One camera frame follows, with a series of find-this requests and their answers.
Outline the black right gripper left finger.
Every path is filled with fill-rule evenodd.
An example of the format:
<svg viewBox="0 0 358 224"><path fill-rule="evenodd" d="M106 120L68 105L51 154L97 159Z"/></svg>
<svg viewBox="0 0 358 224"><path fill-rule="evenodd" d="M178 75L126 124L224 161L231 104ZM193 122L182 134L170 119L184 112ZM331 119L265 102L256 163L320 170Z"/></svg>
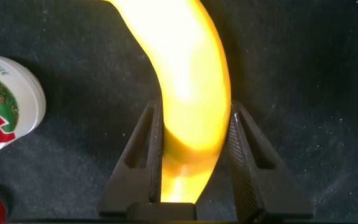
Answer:
<svg viewBox="0 0 358 224"><path fill-rule="evenodd" d="M195 220L193 203L161 201L163 111L160 99L145 107L99 200L102 216L126 220Z"/></svg>

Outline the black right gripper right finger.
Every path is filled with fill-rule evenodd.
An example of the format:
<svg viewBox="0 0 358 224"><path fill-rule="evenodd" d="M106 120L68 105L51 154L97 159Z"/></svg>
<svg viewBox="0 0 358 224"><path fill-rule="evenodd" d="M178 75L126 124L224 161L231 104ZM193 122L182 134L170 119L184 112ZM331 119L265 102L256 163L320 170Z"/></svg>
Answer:
<svg viewBox="0 0 358 224"><path fill-rule="evenodd" d="M305 222L313 204L253 117L231 103L227 149L237 219L244 223Z"/></svg>

